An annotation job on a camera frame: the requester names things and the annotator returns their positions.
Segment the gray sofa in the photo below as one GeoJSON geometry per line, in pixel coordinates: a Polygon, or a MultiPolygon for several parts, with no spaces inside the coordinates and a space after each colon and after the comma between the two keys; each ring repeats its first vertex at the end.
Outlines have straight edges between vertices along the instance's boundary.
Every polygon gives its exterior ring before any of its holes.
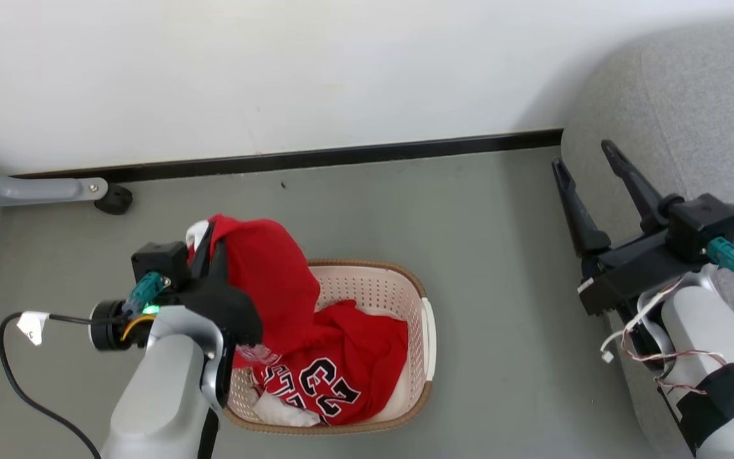
{"type": "MultiPolygon", "coordinates": [[[[580,94],[562,155],[597,225],[617,242],[640,232],[638,213],[604,159],[602,139],[619,145],[663,195],[709,192],[734,203],[734,21],[636,41],[609,57],[580,94]]],[[[717,284],[734,310],[734,276],[719,273],[717,284]]],[[[621,365],[651,444],[663,457],[691,457],[647,370],[621,365]]]]}

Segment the black baseboard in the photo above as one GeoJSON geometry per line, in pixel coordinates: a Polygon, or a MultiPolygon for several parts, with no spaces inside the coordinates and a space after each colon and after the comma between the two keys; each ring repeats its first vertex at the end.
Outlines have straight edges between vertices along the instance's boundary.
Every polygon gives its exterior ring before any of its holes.
{"type": "Polygon", "coordinates": [[[562,129],[547,129],[544,131],[530,131],[530,133],[501,134],[499,136],[459,137],[457,139],[388,143],[387,145],[365,145],[294,153],[213,157],[213,159],[134,164],[131,166],[113,166],[113,168],[41,172],[18,175],[18,178],[101,177],[111,183],[126,183],[178,177],[201,177],[202,175],[318,168],[318,166],[377,163],[400,159],[417,159],[418,157],[451,156],[454,154],[556,146],[559,145],[562,134],[562,129]]]}

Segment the white wall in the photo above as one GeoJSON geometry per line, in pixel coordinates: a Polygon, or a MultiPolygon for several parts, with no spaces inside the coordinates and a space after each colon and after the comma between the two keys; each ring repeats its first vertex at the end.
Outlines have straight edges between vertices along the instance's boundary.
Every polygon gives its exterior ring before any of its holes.
{"type": "Polygon", "coordinates": [[[602,57],[734,0],[0,0],[0,169],[563,124],[602,57]]]}

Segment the black printed number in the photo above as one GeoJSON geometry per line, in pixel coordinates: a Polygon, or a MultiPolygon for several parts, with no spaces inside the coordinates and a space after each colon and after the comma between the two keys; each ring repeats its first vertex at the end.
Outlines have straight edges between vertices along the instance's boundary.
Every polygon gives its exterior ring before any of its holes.
{"type": "Polygon", "coordinates": [[[338,404],[354,404],[359,398],[359,392],[347,386],[347,383],[339,378],[336,384],[333,384],[333,392],[336,396],[323,395],[317,398],[317,405],[324,411],[329,418],[335,418],[338,413],[342,412],[338,404]]]}
{"type": "Polygon", "coordinates": [[[276,390],[271,392],[271,394],[274,394],[277,397],[282,397],[282,395],[291,394],[291,392],[294,391],[293,375],[291,375],[291,370],[289,370],[285,365],[277,365],[273,370],[270,368],[266,369],[265,383],[267,384],[269,381],[273,380],[274,377],[279,377],[279,381],[282,384],[278,389],[274,388],[276,390]]]}
{"type": "Polygon", "coordinates": [[[291,395],[291,397],[288,397],[285,399],[285,403],[294,405],[298,409],[306,409],[304,401],[302,401],[302,395],[299,395],[297,392],[296,394],[291,395]]]}
{"type": "Polygon", "coordinates": [[[300,386],[310,397],[317,395],[317,386],[323,381],[330,386],[335,395],[321,395],[317,398],[317,405],[329,418],[335,418],[342,412],[339,404],[354,404],[361,395],[361,392],[353,390],[343,377],[337,378],[336,373],[336,365],[329,358],[317,358],[299,373],[300,386]]]}

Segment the gray robot arm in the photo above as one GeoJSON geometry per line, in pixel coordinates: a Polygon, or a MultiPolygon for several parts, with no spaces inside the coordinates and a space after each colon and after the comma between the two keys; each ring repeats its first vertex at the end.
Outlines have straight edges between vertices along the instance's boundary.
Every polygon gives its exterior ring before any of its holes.
{"type": "Polygon", "coordinates": [[[614,142],[603,140],[601,147],[634,201],[642,233],[612,244],[562,159],[554,160],[554,180],[582,259],[580,301],[590,316],[612,310],[620,316],[626,329],[606,343],[617,337],[632,343],[634,351],[628,354],[623,344],[624,353],[656,376],[693,456],[734,459],[734,313],[709,279],[711,265],[734,273],[734,205],[711,194],[662,198],[614,142]],[[667,295],[663,304],[645,303],[656,293],[667,295]]]}
{"type": "Polygon", "coordinates": [[[117,403],[104,459],[207,459],[219,427],[201,391],[204,352],[186,335],[149,346],[117,403]]]}

